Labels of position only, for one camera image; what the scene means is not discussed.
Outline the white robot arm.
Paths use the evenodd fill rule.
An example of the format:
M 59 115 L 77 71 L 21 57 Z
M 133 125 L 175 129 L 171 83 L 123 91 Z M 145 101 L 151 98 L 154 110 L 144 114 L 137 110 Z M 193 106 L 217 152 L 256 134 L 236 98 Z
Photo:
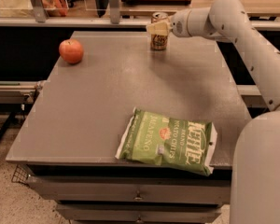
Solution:
M 280 51 L 251 24 L 240 0 L 177 11 L 152 35 L 199 36 L 234 45 L 261 99 L 232 161 L 230 224 L 280 224 Z

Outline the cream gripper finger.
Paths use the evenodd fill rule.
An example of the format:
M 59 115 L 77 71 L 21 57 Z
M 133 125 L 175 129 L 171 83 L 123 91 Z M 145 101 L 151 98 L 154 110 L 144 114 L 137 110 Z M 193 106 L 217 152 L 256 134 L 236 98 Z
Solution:
M 147 25 L 146 30 L 151 35 L 168 36 L 172 31 L 172 24 L 168 21 L 157 21 Z

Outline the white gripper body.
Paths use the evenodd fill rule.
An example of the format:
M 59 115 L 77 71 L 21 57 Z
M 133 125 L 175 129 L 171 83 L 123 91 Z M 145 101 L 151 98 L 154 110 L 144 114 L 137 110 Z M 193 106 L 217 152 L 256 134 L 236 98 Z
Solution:
M 172 33 L 177 37 L 191 37 L 188 28 L 190 9 L 177 11 L 171 18 Z

